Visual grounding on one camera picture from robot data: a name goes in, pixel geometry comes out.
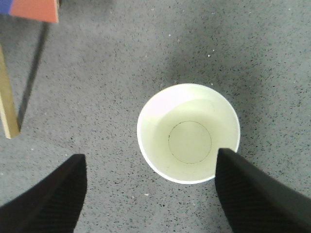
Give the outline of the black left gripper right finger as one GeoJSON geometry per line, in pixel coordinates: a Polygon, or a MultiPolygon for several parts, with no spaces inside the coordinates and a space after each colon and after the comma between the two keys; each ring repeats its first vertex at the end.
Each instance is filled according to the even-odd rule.
{"type": "Polygon", "coordinates": [[[231,149],[219,149],[215,187],[235,233],[309,233],[310,198],[290,189],[231,149]]]}

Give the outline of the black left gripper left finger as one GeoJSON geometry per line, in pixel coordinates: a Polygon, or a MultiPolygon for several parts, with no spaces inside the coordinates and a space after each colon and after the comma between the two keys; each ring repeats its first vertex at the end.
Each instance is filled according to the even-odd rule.
{"type": "Polygon", "coordinates": [[[74,154],[0,208],[2,233],[72,233],[87,191],[86,157],[74,154]]]}

